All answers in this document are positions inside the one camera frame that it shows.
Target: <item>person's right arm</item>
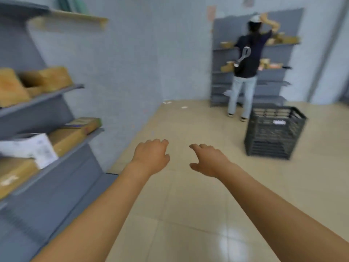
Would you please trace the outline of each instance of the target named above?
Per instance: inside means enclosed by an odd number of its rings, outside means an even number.
[[[262,23],[267,24],[272,27],[272,32],[276,33],[280,29],[280,23],[269,20],[268,19],[268,13],[262,13],[259,17]]]
[[[212,146],[192,144],[190,167],[219,179],[281,262],[349,261],[349,243],[252,178]]]

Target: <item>crate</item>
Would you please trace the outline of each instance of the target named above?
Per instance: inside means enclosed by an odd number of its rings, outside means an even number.
[[[289,160],[306,119],[291,106],[253,106],[245,136],[246,154]]]

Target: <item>person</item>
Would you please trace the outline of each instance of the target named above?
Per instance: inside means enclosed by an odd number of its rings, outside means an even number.
[[[262,23],[270,25],[272,29],[265,34],[261,34],[259,30]],[[278,22],[268,19],[267,13],[253,16],[247,25],[250,33],[248,35],[241,36],[238,39],[238,42],[235,44],[235,47],[239,48],[241,61],[238,67],[237,64],[235,64],[232,92],[228,106],[228,116],[233,117],[236,111],[237,100],[242,84],[245,83],[243,103],[244,111],[240,118],[240,120],[243,122],[246,122],[250,117],[254,89],[257,84],[257,70],[263,47],[267,40],[272,37],[273,33],[276,33],[280,28],[280,24]],[[248,51],[249,53],[247,53],[246,57],[244,58],[243,52],[245,51]]]
[[[143,186],[170,161],[168,143],[140,143],[114,183],[32,261],[105,261]],[[225,185],[281,262],[349,261],[348,242],[260,184],[220,150],[205,144],[190,148],[198,157],[191,169]]]

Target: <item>green object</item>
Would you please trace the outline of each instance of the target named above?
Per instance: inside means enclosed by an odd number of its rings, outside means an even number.
[[[73,0],[73,2],[76,12],[88,15],[89,12],[83,0]]]
[[[57,0],[59,9],[65,12],[72,12],[72,8],[69,5],[68,0]]]

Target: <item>pants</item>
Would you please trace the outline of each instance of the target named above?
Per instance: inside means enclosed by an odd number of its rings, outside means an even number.
[[[254,76],[251,78],[241,78],[241,77],[234,76],[233,86],[231,88],[231,95],[229,99],[228,113],[229,114],[235,113],[237,100],[238,100],[243,83],[245,83],[244,112],[242,113],[241,116],[243,118],[250,118],[254,89],[257,84],[257,76]]]

